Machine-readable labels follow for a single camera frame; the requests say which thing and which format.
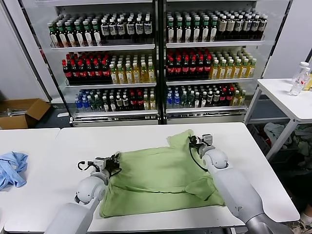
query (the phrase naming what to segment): yellow drink bottle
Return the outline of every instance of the yellow drink bottle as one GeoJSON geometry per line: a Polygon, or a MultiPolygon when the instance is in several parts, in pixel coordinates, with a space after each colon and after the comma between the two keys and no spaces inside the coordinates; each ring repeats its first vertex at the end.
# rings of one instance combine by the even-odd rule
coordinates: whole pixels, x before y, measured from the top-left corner
{"type": "Polygon", "coordinates": [[[210,77],[211,79],[216,79],[216,74],[218,72],[218,64],[219,64],[219,60],[215,60],[214,61],[214,67],[211,69],[210,71],[210,77]]]}
{"type": "Polygon", "coordinates": [[[121,84],[127,84],[127,77],[122,65],[119,63],[117,65],[118,68],[118,77],[121,84]]]}
{"type": "Polygon", "coordinates": [[[239,90],[235,90],[234,97],[232,98],[230,102],[230,106],[237,106],[239,99],[239,90]]]}
{"type": "Polygon", "coordinates": [[[132,67],[129,63],[126,64],[126,75],[127,75],[128,84],[133,84],[134,78],[133,78],[133,73],[132,73],[132,67]]]}
{"type": "Polygon", "coordinates": [[[241,63],[241,59],[238,58],[235,62],[235,65],[233,66],[233,70],[232,70],[232,74],[231,74],[231,78],[238,78],[238,74],[240,72],[240,63],[241,63]]]}
{"type": "Polygon", "coordinates": [[[238,73],[238,78],[245,78],[245,74],[247,72],[247,68],[248,68],[248,58],[245,58],[243,61],[243,64],[241,65],[241,69],[238,73]]]}
{"type": "Polygon", "coordinates": [[[139,84],[141,81],[141,74],[136,62],[133,63],[133,77],[135,84],[139,84]]]}
{"type": "Polygon", "coordinates": [[[148,62],[148,75],[149,75],[149,82],[155,82],[155,73],[153,68],[153,62],[148,62]]]}
{"type": "Polygon", "coordinates": [[[111,78],[112,78],[113,84],[120,84],[119,77],[117,76],[117,73],[116,73],[114,65],[110,64],[109,68],[111,70],[111,78]]]}
{"type": "Polygon", "coordinates": [[[148,72],[146,69],[146,63],[142,62],[141,63],[141,83],[148,83],[149,80],[149,76],[148,76],[148,72]]]}
{"type": "Polygon", "coordinates": [[[242,94],[238,99],[238,106],[243,106],[245,105],[245,95],[246,95],[246,90],[242,90],[242,94]]]}
{"type": "Polygon", "coordinates": [[[218,72],[216,74],[217,79],[224,79],[225,69],[226,69],[226,60],[223,59],[221,60],[220,67],[218,67],[218,72]]]}
{"type": "Polygon", "coordinates": [[[253,58],[250,65],[247,68],[247,72],[245,74],[245,78],[252,78],[254,77],[254,68],[255,68],[255,63],[257,62],[256,58],[253,58]]]}
{"type": "Polygon", "coordinates": [[[155,110],[155,95],[151,94],[150,95],[150,105],[151,105],[151,110],[155,110]]]}
{"type": "Polygon", "coordinates": [[[233,63],[234,63],[234,60],[229,59],[229,63],[225,68],[225,76],[224,76],[225,79],[231,79],[232,78],[231,76],[232,76],[232,71],[233,71],[233,63]]]}
{"type": "Polygon", "coordinates": [[[303,91],[310,90],[311,86],[312,86],[312,74],[309,75],[309,80],[308,80],[306,86],[303,88],[303,91]]]}

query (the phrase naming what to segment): green cloth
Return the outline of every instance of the green cloth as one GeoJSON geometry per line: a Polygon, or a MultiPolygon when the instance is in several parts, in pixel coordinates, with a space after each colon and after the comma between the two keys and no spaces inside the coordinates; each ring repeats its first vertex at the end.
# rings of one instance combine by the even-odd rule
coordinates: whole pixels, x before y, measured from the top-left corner
{"type": "MultiPolygon", "coordinates": [[[[120,153],[121,172],[108,184],[101,217],[224,205],[211,175],[191,158],[193,131],[168,137],[169,147],[120,153]]],[[[194,158],[200,162],[196,150],[194,158]]]]}

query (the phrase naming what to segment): red bottle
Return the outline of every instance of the red bottle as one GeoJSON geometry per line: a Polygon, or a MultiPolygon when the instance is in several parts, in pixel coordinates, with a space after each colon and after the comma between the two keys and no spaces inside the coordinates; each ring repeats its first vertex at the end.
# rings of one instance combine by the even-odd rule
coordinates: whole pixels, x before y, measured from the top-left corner
{"type": "Polygon", "coordinates": [[[221,106],[224,106],[226,104],[226,88],[223,88],[220,94],[220,99],[219,99],[219,103],[221,106]]]}
{"type": "Polygon", "coordinates": [[[102,62],[102,58],[101,58],[100,53],[97,54],[97,61],[98,61],[98,63],[101,63],[101,62],[102,62]]]}
{"type": "Polygon", "coordinates": [[[78,59],[78,54],[75,54],[75,55],[74,55],[74,60],[75,60],[75,62],[76,62],[76,63],[78,63],[78,62],[79,62],[79,59],[78,59]]]}
{"type": "Polygon", "coordinates": [[[93,68],[91,62],[88,59],[86,61],[86,64],[87,64],[87,71],[88,71],[89,78],[94,79],[96,77],[96,73],[94,71],[94,68],[93,68]]]}
{"type": "Polygon", "coordinates": [[[75,61],[73,59],[70,60],[70,65],[72,67],[73,76],[75,78],[78,78],[80,76],[80,72],[78,71],[78,68],[77,68],[75,61]]]}
{"type": "Polygon", "coordinates": [[[100,65],[98,64],[98,60],[96,58],[94,59],[94,72],[96,73],[97,79],[103,78],[102,69],[101,69],[100,65]]]}
{"type": "Polygon", "coordinates": [[[109,70],[109,67],[106,64],[106,59],[102,60],[102,71],[103,71],[104,79],[109,79],[111,72],[109,70]]]}
{"type": "Polygon", "coordinates": [[[174,59],[172,57],[170,57],[169,59],[169,64],[168,64],[168,68],[167,68],[167,72],[168,72],[168,76],[172,77],[175,71],[175,66],[174,66],[174,59]]]}
{"type": "Polygon", "coordinates": [[[204,71],[204,59],[201,55],[198,59],[197,67],[196,67],[196,73],[198,76],[202,76],[204,71]]]}
{"type": "Polygon", "coordinates": [[[69,67],[69,66],[67,66],[67,64],[66,64],[66,61],[65,61],[65,60],[62,60],[62,65],[63,65],[63,72],[64,72],[64,74],[65,74],[66,78],[67,78],[67,79],[72,78],[73,73],[72,73],[72,71],[71,71],[70,67],[69,67]]]}
{"type": "Polygon", "coordinates": [[[211,55],[206,56],[204,58],[204,75],[208,75],[211,69],[211,55]]]}
{"type": "Polygon", "coordinates": [[[177,57],[175,62],[175,76],[179,77],[181,76],[181,58],[180,56],[177,57]]]}
{"type": "Polygon", "coordinates": [[[86,67],[84,63],[82,63],[81,60],[78,62],[78,66],[79,66],[78,70],[80,72],[80,77],[83,79],[87,78],[88,73],[86,71],[86,67]]]}
{"type": "Polygon", "coordinates": [[[70,55],[69,54],[66,54],[66,61],[67,61],[67,63],[70,63],[70,55]]]}
{"type": "Polygon", "coordinates": [[[227,95],[226,95],[226,104],[227,105],[229,105],[230,102],[232,101],[233,93],[234,93],[234,88],[231,87],[230,90],[228,91],[227,95]]]}
{"type": "Polygon", "coordinates": [[[86,54],[85,53],[82,53],[82,63],[85,63],[86,62],[86,54]]]}
{"type": "Polygon", "coordinates": [[[91,64],[94,62],[94,61],[93,61],[93,55],[90,55],[90,56],[89,56],[89,60],[90,60],[91,64]]]}
{"type": "Polygon", "coordinates": [[[195,75],[195,71],[196,71],[196,57],[192,57],[192,61],[190,64],[190,75],[194,76],[195,75]]]}
{"type": "Polygon", "coordinates": [[[144,110],[143,96],[141,92],[137,93],[137,106],[138,110],[144,110]]]}
{"type": "Polygon", "coordinates": [[[182,65],[183,76],[187,76],[189,74],[189,68],[189,57],[186,55],[182,65]]]}
{"type": "Polygon", "coordinates": [[[137,111],[137,99],[133,92],[130,93],[130,105],[133,111],[137,111]]]}

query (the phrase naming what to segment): white wall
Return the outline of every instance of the white wall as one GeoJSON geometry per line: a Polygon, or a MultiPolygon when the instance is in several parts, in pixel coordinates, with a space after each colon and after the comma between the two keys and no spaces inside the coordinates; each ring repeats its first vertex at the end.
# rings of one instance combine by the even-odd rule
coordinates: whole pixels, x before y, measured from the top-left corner
{"type": "Polygon", "coordinates": [[[0,31],[0,97],[4,99],[41,98],[48,101],[1,5],[0,31]]]}
{"type": "Polygon", "coordinates": [[[312,0],[293,0],[264,78],[291,78],[312,48],[312,0]]]}

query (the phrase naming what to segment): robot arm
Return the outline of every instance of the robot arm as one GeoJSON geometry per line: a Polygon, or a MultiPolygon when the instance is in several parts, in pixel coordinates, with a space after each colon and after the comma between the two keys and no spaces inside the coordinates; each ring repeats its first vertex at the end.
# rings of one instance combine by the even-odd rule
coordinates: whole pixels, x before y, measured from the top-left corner
{"type": "Polygon", "coordinates": [[[274,222],[264,213],[258,192],[240,171],[231,166],[225,153],[212,146],[212,141],[212,135],[203,135],[201,139],[191,137],[190,147],[197,148],[225,204],[246,224],[248,233],[292,234],[287,226],[274,222]]]}
{"type": "Polygon", "coordinates": [[[94,161],[82,161],[78,164],[80,170],[87,170],[91,166],[91,175],[83,179],[76,192],[75,202],[61,207],[45,234],[86,234],[93,213],[105,196],[109,178],[120,172],[118,154],[109,158],[97,157],[94,161]]]}

